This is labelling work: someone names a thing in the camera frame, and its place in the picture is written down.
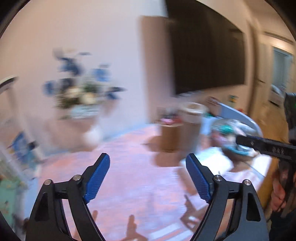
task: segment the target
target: flat screen tv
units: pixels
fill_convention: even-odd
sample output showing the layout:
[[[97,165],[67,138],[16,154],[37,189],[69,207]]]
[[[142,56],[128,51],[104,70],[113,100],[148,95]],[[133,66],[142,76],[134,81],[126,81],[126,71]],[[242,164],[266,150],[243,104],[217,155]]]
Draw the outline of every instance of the flat screen tv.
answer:
[[[176,94],[245,82],[244,36],[197,0],[166,0]]]

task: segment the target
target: black bar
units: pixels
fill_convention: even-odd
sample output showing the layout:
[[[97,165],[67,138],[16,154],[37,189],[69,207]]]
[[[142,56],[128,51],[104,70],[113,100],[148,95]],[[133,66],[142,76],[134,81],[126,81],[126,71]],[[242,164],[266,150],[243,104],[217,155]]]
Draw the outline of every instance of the black bar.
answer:
[[[221,177],[221,181],[214,180],[213,199],[208,207],[206,214],[190,241],[212,241],[215,240],[218,229],[220,227],[224,210],[228,199],[227,181]]]
[[[242,203],[237,229],[224,241],[268,241],[264,212],[253,185],[241,185]]]
[[[72,216],[82,241],[105,241],[81,196],[76,181],[68,181],[67,193]]]
[[[66,220],[61,220],[63,211],[55,201],[54,183],[43,185],[37,196],[28,223],[26,240],[29,241],[73,241]]]
[[[275,140],[264,139],[252,136],[237,136],[236,143],[246,147],[251,147],[261,154],[278,157],[292,161],[296,159],[296,146],[284,144]]]

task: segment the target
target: metal screw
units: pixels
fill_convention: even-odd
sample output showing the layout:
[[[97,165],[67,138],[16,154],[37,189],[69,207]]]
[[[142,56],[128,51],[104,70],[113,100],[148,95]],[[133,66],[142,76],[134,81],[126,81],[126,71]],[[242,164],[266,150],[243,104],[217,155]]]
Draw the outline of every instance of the metal screw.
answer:
[[[244,180],[244,184],[246,184],[247,186],[250,186],[252,183],[251,183],[251,181],[250,180]]]
[[[74,181],[79,181],[81,179],[81,175],[77,174],[73,177]]]
[[[47,185],[51,184],[51,182],[52,182],[52,181],[51,181],[50,179],[47,179],[47,180],[44,182],[44,185],[47,186]]]
[[[221,177],[220,175],[216,175],[216,176],[214,176],[214,179],[215,179],[217,182],[222,181],[222,177]]]

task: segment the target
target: blue flower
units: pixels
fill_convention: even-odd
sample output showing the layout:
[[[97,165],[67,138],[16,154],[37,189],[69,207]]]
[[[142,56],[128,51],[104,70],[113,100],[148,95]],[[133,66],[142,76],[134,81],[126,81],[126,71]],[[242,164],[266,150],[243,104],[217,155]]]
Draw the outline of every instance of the blue flower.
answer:
[[[117,100],[119,99],[116,95],[114,95],[113,93],[107,93],[107,98],[111,99],[111,100]]]
[[[91,53],[89,53],[89,52],[80,52],[78,55],[87,56],[87,55],[91,55]]]
[[[47,96],[53,96],[55,94],[55,81],[50,80],[45,82],[43,86],[43,92]]]
[[[108,82],[110,80],[109,70],[105,66],[100,66],[101,68],[93,69],[93,75],[96,81]]]
[[[61,49],[54,49],[53,55],[57,60],[62,61],[62,66],[60,67],[62,72],[70,72],[73,76],[82,74],[82,68],[77,63],[76,58],[64,57],[64,53]],[[90,55],[90,53],[82,52],[79,53],[79,55]]]

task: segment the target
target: blue gripper pad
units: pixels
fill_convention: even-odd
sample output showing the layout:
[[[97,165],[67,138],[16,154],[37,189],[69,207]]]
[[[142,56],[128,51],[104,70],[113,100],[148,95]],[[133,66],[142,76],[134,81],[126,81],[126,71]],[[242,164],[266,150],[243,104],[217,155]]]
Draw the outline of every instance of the blue gripper pad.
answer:
[[[86,184],[86,193],[84,195],[84,200],[89,203],[90,200],[94,199],[99,191],[99,188],[108,172],[110,167],[110,157],[105,154],[100,164],[94,171],[93,175],[90,177]]]
[[[198,191],[198,194],[201,199],[209,203],[212,200],[212,195],[210,192],[210,184],[205,178],[205,176],[202,174],[202,171],[198,168],[198,166],[200,168],[204,168],[204,166],[200,164],[200,162],[198,161],[198,159],[195,157],[194,154],[190,154],[186,157],[186,168]]]

